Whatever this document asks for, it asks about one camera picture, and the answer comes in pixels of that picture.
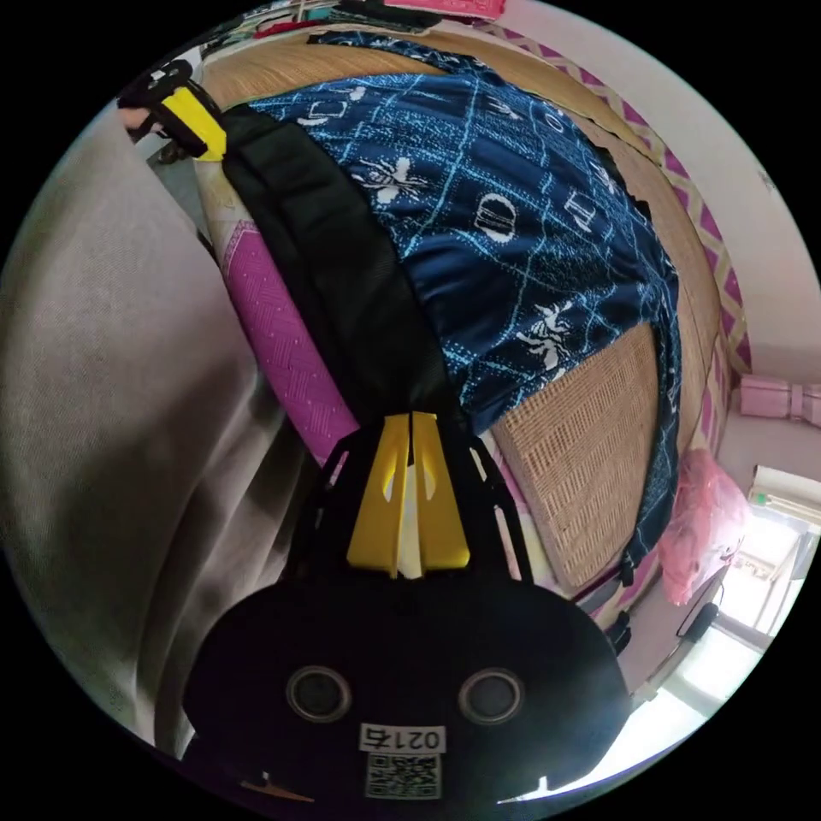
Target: pink patterned border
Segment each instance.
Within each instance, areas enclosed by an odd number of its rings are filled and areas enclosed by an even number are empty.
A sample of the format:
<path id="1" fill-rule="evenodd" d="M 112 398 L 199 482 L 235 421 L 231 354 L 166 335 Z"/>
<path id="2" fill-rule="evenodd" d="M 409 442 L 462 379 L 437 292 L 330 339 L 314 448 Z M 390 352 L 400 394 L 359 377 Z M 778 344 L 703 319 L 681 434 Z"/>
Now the pink patterned border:
<path id="1" fill-rule="evenodd" d="M 712 274 L 716 278 L 718 293 L 721 298 L 720 326 L 729 353 L 730 379 L 732 386 L 735 387 L 741 374 L 749 373 L 752 367 L 750 340 L 747 336 L 747 321 L 744 316 L 741 289 L 716 221 L 676 155 L 629 103 L 619 97 L 598 77 L 577 66 L 555 49 L 536 43 L 535 40 L 524 37 L 522 34 L 496 23 L 474 21 L 471 25 L 477 31 L 492 34 L 494 37 L 499 37 L 541 57 L 549 65 L 582 83 L 599 99 L 607 103 L 650 149 L 653 159 L 664 171 L 664 175 L 673 186 L 676 195 L 687 211 L 701 240 Z"/>

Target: pink mat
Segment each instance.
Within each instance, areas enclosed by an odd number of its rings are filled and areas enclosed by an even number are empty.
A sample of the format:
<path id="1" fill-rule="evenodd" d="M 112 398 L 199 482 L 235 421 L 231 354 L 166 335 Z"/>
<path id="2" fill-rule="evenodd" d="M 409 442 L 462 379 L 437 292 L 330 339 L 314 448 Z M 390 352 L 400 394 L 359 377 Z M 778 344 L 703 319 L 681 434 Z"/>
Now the pink mat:
<path id="1" fill-rule="evenodd" d="M 253 222 L 237 223 L 223 270 L 260 369 L 308 450 L 322 464 L 337 441 L 359 426 Z"/>

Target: sticker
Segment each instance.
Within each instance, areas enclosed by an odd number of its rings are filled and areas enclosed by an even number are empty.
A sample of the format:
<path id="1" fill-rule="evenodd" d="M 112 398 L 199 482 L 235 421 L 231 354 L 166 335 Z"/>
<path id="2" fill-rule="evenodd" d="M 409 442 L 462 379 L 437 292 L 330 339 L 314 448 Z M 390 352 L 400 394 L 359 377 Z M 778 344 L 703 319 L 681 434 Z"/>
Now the sticker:
<path id="1" fill-rule="evenodd" d="M 441 795 L 442 757 L 440 755 L 371 753 L 368 756 L 365 798 L 413 801 L 437 799 L 441 798 Z"/>
<path id="2" fill-rule="evenodd" d="M 359 750 L 392 755 L 440 755 L 445 749 L 444 727 L 386 727 L 362 724 Z"/>

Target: fabric print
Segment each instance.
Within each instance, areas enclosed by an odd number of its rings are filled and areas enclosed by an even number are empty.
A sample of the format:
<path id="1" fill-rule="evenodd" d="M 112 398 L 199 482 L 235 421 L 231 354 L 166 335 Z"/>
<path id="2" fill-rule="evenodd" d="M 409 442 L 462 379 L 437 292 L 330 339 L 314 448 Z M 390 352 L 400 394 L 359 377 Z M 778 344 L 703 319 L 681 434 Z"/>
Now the fabric print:
<path id="1" fill-rule="evenodd" d="M 521 331 L 516 334 L 516 338 L 524 342 L 534 356 L 542 357 L 545 370 L 555 373 L 550 374 L 552 380 L 558 379 L 565 373 L 564 368 L 558 367 L 560 357 L 568 355 L 564 340 L 570 331 L 570 324 L 562 316 L 562 313 L 573 305 L 569 300 L 561 308 L 545 308 L 536 305 L 535 308 L 542 314 L 542 318 L 533 323 L 529 334 Z"/>
<path id="2" fill-rule="evenodd" d="M 370 168 L 370 171 L 366 174 L 367 179 L 359 174 L 352 174 L 351 176 L 357 182 L 361 182 L 363 188 L 376 189 L 376 199 L 380 203 L 392 203 L 399 194 L 405 194 L 410 199 L 418 202 L 419 190 L 428 185 L 422 177 L 415 177 L 408 173 L 411 170 L 409 157 L 400 157 L 393 166 L 387 160 L 380 160 L 379 162 L 360 160 L 359 162 Z"/>
<path id="3" fill-rule="evenodd" d="M 443 73 L 335 80 L 249 105 L 307 119 L 361 187 L 475 433 L 637 324 L 653 329 L 657 428 L 624 557 L 637 566 L 669 522 L 678 464 L 678 279 L 652 223 L 564 112 L 475 58 L 372 32 L 309 42 L 388 50 Z M 353 86 L 364 89 L 357 115 L 334 115 Z"/>
<path id="4" fill-rule="evenodd" d="M 312 103 L 304 117 L 297 117 L 300 126 L 324 126 L 331 118 L 339 119 L 348 110 L 348 103 L 328 104 L 322 100 Z"/>
<path id="5" fill-rule="evenodd" d="M 485 194 L 479 200 L 473 225 L 493 242 L 510 242 L 516 232 L 516 208 L 501 194 Z"/>
<path id="6" fill-rule="evenodd" d="M 347 94 L 348 99 L 353 103 L 358 103 L 365 96 L 365 86 L 357 86 L 354 89 L 348 90 L 346 88 L 332 88 L 332 92 L 337 94 Z"/>
<path id="7" fill-rule="evenodd" d="M 512 120 L 521 120 L 522 117 L 519 116 L 507 103 L 503 103 L 501 100 L 498 100 L 496 97 L 489 97 L 490 106 L 495 111 L 498 111 L 500 114 L 504 114 L 507 117 L 510 117 Z"/>
<path id="8" fill-rule="evenodd" d="M 611 176 L 600 166 L 597 162 L 591 162 L 590 168 L 593 169 L 595 175 L 605 184 L 607 191 L 612 195 L 616 193 L 616 183 L 613 182 Z"/>

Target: pink plastic bag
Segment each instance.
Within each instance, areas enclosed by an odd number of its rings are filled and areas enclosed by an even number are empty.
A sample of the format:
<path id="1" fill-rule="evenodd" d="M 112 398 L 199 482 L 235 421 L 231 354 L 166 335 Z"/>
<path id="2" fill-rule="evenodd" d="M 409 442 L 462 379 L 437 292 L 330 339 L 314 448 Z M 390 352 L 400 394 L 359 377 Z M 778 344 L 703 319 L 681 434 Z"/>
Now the pink plastic bag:
<path id="1" fill-rule="evenodd" d="M 670 524 L 659 540 L 664 594 L 686 605 L 738 552 L 750 508 L 744 494 L 703 448 L 679 463 Z"/>

